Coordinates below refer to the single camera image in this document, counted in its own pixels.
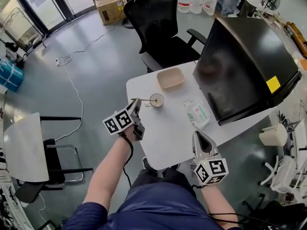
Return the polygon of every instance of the dark blue shirt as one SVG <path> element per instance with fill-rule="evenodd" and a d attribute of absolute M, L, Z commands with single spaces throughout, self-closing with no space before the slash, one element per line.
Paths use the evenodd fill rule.
<path fill-rule="evenodd" d="M 80 205 L 63 230 L 221 230 L 185 188 L 170 183 L 138 186 L 107 216 L 98 203 Z"/>

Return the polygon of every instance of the black mini fridge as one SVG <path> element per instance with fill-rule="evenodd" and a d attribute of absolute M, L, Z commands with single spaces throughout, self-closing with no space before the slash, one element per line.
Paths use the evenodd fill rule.
<path fill-rule="evenodd" d="M 223 125 L 278 105 L 302 74 L 265 21 L 219 18 L 193 76 Z"/>

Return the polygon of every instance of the small cup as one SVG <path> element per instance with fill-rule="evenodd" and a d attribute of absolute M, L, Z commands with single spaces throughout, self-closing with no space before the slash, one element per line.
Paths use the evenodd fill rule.
<path fill-rule="evenodd" d="M 164 97 L 161 94 L 153 94 L 149 98 L 149 103 L 146 104 L 146 106 L 153 106 L 153 107 L 160 107 L 164 103 Z"/>

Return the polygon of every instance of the white cable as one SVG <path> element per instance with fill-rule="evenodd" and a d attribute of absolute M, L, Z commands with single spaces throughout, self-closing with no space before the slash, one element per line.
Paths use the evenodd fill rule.
<path fill-rule="evenodd" d="M 44 201 L 44 208 L 42 208 L 42 209 L 40 209 L 39 210 L 39 215 L 40 215 L 40 217 L 41 217 L 41 219 L 43 219 L 44 220 L 44 222 L 46 223 L 46 221 L 45 221 L 45 219 L 42 217 L 42 215 L 41 215 L 41 211 L 43 211 L 44 209 L 46 209 L 46 203 L 45 203 L 45 200 L 44 200 L 44 198 L 43 198 L 43 196 L 39 193 L 39 195 L 42 197 L 42 199 L 43 199 L 43 201 Z"/>
<path fill-rule="evenodd" d="M 72 60 L 72 55 L 74 55 L 75 53 L 85 52 L 85 51 L 89 48 L 89 46 L 90 46 L 92 43 L 98 41 L 102 36 L 107 35 L 109 32 L 114 31 L 114 30 L 115 30 L 115 25 L 117 24 L 117 22 L 120 21 L 120 15 L 121 15 L 122 12 L 123 12 L 123 11 L 121 11 L 120 14 L 119 14 L 119 19 L 118 19 L 118 21 L 116 21 L 116 23 L 114 23 L 113 29 L 111 29 L 110 31 L 107 31 L 106 33 L 100 35 L 96 40 L 91 41 L 91 42 L 85 47 L 84 50 L 82 50 L 82 51 L 75 51 L 75 52 L 72 52 L 70 55 L 67 55 L 67 56 L 65 56 L 65 57 L 58 57 L 58 58 L 56 58 L 57 66 L 58 66 L 58 67 L 64 67 L 64 68 L 65 68 L 65 70 L 66 70 L 67 73 L 68 73 L 69 80 L 71 81 L 73 88 L 75 89 L 75 91 L 76 91 L 77 94 L 78 94 L 78 98 L 79 98 L 79 100 L 80 100 L 80 102 L 81 102 L 81 105 L 82 105 L 82 113 L 81 113 L 81 122 L 80 122 L 80 124 L 78 125 L 78 127 L 77 127 L 75 130 L 73 130 L 72 132 L 70 132 L 69 134 L 64 135 L 64 136 L 61 136 L 60 138 L 57 138 L 55 141 L 58 141 L 58 140 L 60 140 L 60 139 L 62 139 L 62 138 L 64 138 L 64 137 L 70 136 L 73 132 L 77 131 L 77 130 L 80 128 L 80 126 L 81 126 L 81 124 L 82 124 L 82 121 L 83 121 L 83 102 L 82 102 L 82 100 L 81 100 L 81 98 L 80 98 L 80 95 L 79 95 L 78 90 L 75 88 L 75 86 L 74 86 L 74 84 L 73 84 L 73 82 L 72 82 L 72 80 L 71 80 L 71 75 L 70 75 L 70 73 L 68 72 L 68 70 L 67 70 L 67 68 L 66 68 L 65 65 L 67 65 L 68 63 L 71 62 L 71 60 Z M 63 63 L 62 63 L 62 64 L 60 64 L 60 62 L 59 62 L 59 59 L 61 59 L 61 58 L 63 59 Z"/>

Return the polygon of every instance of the yellow sticker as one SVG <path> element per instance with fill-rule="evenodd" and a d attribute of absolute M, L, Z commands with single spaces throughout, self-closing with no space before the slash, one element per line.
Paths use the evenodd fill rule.
<path fill-rule="evenodd" d="M 276 76 L 272 77 L 270 80 L 267 80 L 267 85 L 271 93 L 274 93 L 280 87 L 280 83 L 278 82 L 278 79 Z"/>

